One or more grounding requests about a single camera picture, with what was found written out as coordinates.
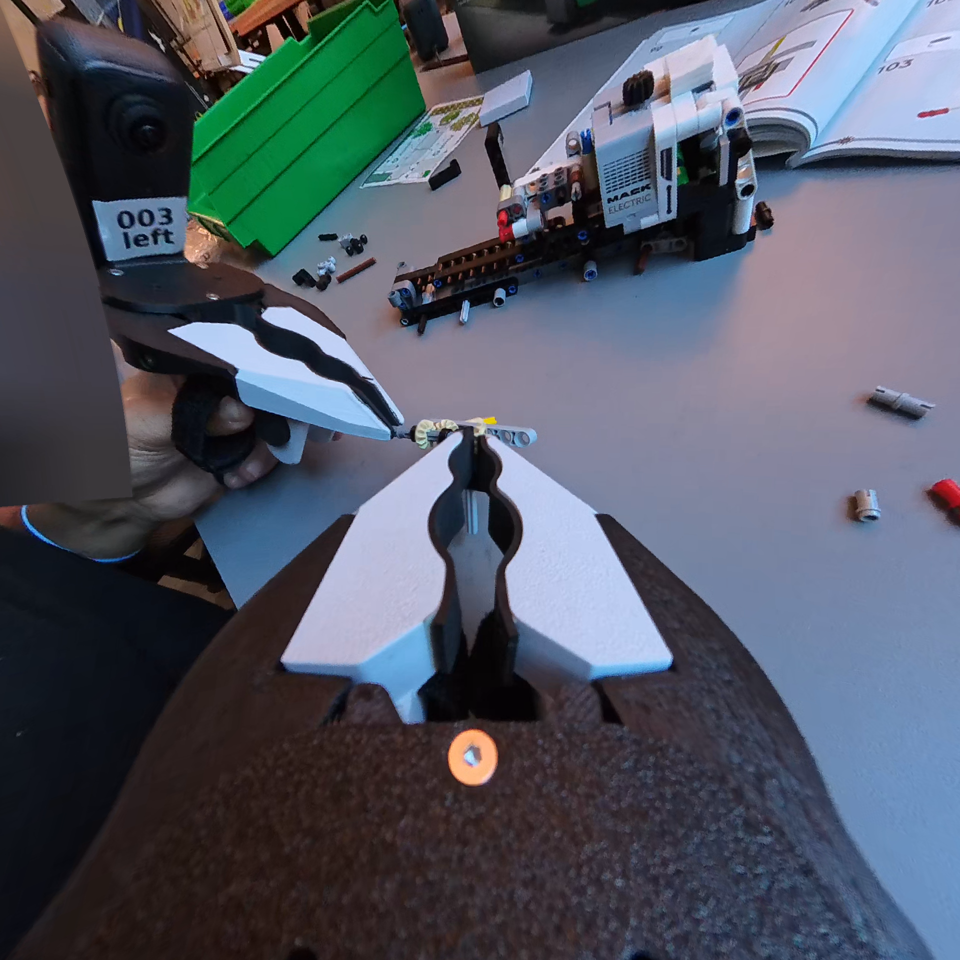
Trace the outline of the green and white sticker sheet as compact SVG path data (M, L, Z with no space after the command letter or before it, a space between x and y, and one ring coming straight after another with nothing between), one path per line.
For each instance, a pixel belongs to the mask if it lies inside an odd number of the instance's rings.
M479 123L484 96L430 107L392 147L362 187L425 183Z

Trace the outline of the open instruction booklet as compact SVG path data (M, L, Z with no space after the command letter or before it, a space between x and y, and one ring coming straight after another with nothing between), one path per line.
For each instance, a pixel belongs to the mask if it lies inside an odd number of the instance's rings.
M958 159L957 1L758 2L658 30L608 82L707 34L738 71L759 157Z

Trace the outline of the cluster of small dark lego pieces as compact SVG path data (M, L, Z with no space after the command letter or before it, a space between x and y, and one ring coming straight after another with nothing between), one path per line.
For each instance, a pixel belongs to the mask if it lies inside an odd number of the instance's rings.
M349 258L362 255L369 242L367 234L354 235L349 232L343 234L336 232L320 233L318 234L318 241L321 243L336 242L341 247L343 254ZM316 270L300 269L293 274L292 280L298 287L317 289L323 292L328 289L333 281L337 268L337 257L331 254L318 263Z

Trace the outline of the small lego gear assembly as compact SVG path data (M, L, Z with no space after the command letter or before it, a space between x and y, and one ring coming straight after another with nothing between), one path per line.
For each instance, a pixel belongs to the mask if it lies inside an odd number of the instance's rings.
M536 430L527 427L516 427L499 424L493 416L477 416L470 419L453 420L449 418L420 420L414 426L406 428L399 426L393 430L393 436L408 439L422 450L431 450L438 446L445 438L455 431L472 434L472 474L464 482L462 495L464 520L466 531L475 535L479 531L477 493L486 494L489 490L493 468L482 458L479 437L497 439L504 446L514 449L526 449L537 441Z

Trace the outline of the grey lego axle connector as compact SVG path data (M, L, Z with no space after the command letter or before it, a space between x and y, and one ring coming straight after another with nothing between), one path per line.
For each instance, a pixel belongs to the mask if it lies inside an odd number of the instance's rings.
M933 402L918 398L907 391L882 386L873 389L868 397L868 402L913 420L924 418L935 408Z

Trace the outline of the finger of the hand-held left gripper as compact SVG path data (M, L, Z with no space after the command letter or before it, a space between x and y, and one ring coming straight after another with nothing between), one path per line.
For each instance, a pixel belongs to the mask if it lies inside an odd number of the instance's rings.
M239 398L247 406L347 435L392 438L385 415L375 413L350 386L318 375L300 359L270 352L237 323L193 321L172 334L233 366Z
M403 417L346 338L292 307L270 307L257 318L257 342L269 353L298 361L319 378L341 383L388 427Z

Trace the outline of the black container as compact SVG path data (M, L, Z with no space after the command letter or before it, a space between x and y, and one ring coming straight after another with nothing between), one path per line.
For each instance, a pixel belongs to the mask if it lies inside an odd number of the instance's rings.
M401 12L417 56L424 63L450 46L437 1L403 1Z

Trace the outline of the white lego truck model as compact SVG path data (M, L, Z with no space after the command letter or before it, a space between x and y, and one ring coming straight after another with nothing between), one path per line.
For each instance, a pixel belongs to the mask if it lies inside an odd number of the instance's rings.
M729 51L707 34L600 91L558 158L510 179L498 123L485 148L499 188L497 234L399 271L389 302L403 326L468 306L502 306L523 282L627 253L705 260L755 239L752 139Z

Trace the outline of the green plastic bin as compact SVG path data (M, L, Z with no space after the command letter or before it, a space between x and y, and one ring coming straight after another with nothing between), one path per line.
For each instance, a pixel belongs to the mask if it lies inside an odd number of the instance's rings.
M199 117L188 210L274 256L424 110L394 3L342 3Z

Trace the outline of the white flat lego panel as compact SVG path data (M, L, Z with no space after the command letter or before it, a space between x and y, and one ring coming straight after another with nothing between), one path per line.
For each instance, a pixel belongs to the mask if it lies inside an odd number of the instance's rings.
M533 89L532 72L527 69L487 91L481 103L479 124L488 127L528 107Z

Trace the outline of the person's left hand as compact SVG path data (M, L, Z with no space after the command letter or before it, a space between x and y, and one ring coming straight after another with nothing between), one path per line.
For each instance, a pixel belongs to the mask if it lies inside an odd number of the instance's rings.
M172 439L172 408L183 380L132 371L122 384L131 497L24 507L27 532L96 561L129 558L163 523L189 519L224 489L243 489L277 466L261 440L224 484L183 456Z

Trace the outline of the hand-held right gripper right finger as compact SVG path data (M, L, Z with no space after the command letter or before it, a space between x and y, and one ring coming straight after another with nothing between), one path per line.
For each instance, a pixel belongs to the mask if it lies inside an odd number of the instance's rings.
M502 441L476 440L475 487L502 553L475 654L494 682L590 682L666 670L672 654L595 510Z

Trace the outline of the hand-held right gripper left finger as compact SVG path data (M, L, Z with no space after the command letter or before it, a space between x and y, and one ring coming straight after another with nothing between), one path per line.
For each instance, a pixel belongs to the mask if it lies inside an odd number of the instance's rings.
M350 518L282 654L286 670L378 685L403 722L426 720L422 688L465 649L449 548L473 472L473 434L451 433Z

